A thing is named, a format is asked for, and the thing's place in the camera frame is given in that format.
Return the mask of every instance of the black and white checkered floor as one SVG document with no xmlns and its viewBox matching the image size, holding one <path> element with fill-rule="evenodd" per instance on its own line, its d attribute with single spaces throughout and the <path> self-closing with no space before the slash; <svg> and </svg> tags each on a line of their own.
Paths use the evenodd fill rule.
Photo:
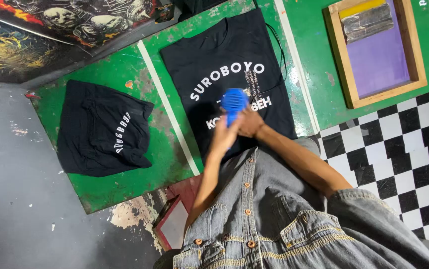
<svg viewBox="0 0 429 269">
<path fill-rule="evenodd" d="M 322 130 L 321 158 L 429 240 L 429 93 Z"/>
</svg>

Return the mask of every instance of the t-shirt sleeve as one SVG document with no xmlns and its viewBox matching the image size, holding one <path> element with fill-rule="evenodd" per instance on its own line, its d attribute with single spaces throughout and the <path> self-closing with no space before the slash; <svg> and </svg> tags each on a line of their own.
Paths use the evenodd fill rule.
<svg viewBox="0 0 429 269">
<path fill-rule="evenodd" d="M 344 232 L 396 264 L 398 256 L 416 268 L 429 268 L 429 250 L 384 201 L 361 189 L 332 194 L 327 212 Z"/>
</svg>

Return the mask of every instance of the folded black t-shirt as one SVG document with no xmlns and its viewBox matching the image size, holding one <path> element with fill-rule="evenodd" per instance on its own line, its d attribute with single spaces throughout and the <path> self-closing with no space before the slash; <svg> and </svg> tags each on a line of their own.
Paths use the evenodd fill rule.
<svg viewBox="0 0 429 269">
<path fill-rule="evenodd" d="M 203 158 L 222 114 L 221 97 L 228 88 L 244 89 L 251 108 L 267 125 L 288 138 L 297 137 L 286 86 L 260 9 L 224 18 L 160 53 Z M 255 145 L 255 139 L 238 137 L 224 160 Z"/>
<path fill-rule="evenodd" d="M 58 154 L 67 173 L 104 177 L 151 167 L 148 116 L 153 104 L 102 85 L 69 80 Z"/>
</svg>

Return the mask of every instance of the gray denim jacket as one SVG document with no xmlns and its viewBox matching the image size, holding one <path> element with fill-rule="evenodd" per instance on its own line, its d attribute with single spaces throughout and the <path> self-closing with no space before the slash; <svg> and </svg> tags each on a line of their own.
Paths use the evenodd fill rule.
<svg viewBox="0 0 429 269">
<path fill-rule="evenodd" d="M 295 141 L 319 155 L 313 140 Z M 382 200 L 342 190 L 325 213 L 323 198 L 270 150 L 229 160 L 218 187 L 174 268 L 429 268 L 428 249 Z"/>
</svg>

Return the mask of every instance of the concrete floor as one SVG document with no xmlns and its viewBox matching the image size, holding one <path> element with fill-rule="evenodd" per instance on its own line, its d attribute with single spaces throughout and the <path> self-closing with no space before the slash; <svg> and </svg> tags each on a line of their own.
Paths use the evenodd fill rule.
<svg viewBox="0 0 429 269">
<path fill-rule="evenodd" d="M 164 194 L 86 215 L 24 93 L 0 88 L 0 268 L 151 268 Z"/>
</svg>

